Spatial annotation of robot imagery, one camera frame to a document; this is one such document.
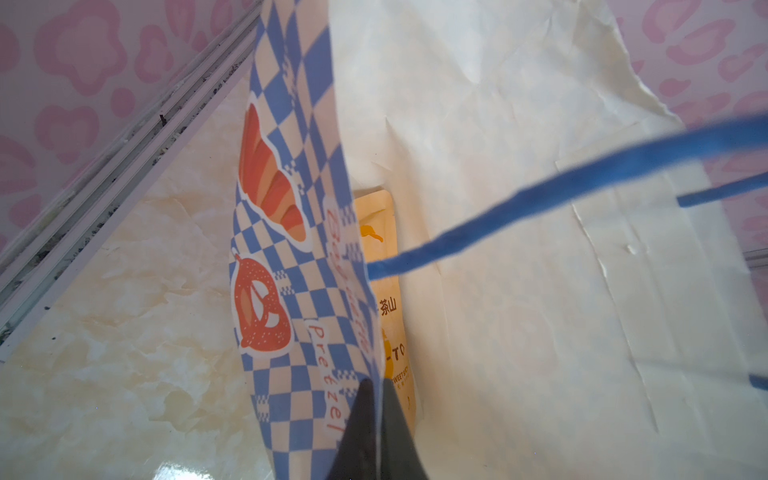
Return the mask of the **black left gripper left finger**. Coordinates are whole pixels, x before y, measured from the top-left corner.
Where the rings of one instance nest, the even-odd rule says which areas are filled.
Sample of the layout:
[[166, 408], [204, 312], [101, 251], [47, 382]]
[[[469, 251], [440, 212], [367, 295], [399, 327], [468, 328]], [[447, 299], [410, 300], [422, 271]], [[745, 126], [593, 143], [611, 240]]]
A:
[[377, 478], [374, 386], [364, 379], [355, 398], [328, 480]]

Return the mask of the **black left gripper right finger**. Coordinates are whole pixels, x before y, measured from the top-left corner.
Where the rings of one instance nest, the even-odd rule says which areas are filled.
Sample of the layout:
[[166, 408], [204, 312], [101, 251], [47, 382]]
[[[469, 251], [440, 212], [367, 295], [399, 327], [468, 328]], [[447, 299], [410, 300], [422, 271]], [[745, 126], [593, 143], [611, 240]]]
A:
[[381, 464], [384, 480], [427, 480], [391, 379], [382, 383]]

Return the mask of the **blue checkered paper bag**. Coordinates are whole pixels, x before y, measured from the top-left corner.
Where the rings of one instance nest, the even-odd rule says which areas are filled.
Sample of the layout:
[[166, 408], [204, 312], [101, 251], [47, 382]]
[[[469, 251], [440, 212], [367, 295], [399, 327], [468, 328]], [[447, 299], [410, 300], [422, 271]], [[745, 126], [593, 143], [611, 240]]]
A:
[[[384, 374], [355, 200], [403, 250], [680, 121], [603, 1], [266, 1], [230, 260], [279, 479], [325, 479]], [[400, 278], [435, 479], [763, 479], [767, 325], [700, 156]]]

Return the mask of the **tan kraft snack pouch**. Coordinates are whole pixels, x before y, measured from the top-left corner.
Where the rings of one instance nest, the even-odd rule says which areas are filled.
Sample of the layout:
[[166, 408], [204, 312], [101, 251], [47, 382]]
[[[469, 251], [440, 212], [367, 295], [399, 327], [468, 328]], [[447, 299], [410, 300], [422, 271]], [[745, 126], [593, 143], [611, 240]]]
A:
[[[355, 200], [365, 261], [384, 260], [398, 253], [397, 228], [392, 196], [379, 190]], [[399, 280], [390, 277], [371, 283], [376, 298], [382, 345], [384, 377], [395, 387], [410, 431], [415, 430], [417, 399], [406, 339]]]

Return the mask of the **left aluminium frame post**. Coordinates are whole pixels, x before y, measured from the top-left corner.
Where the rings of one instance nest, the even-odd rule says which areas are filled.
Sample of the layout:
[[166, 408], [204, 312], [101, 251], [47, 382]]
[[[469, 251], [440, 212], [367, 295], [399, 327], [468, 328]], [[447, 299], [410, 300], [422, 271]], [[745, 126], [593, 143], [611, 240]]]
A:
[[2, 253], [3, 364], [248, 72], [261, 7], [254, 1], [234, 14], [200, 52], [178, 64]]

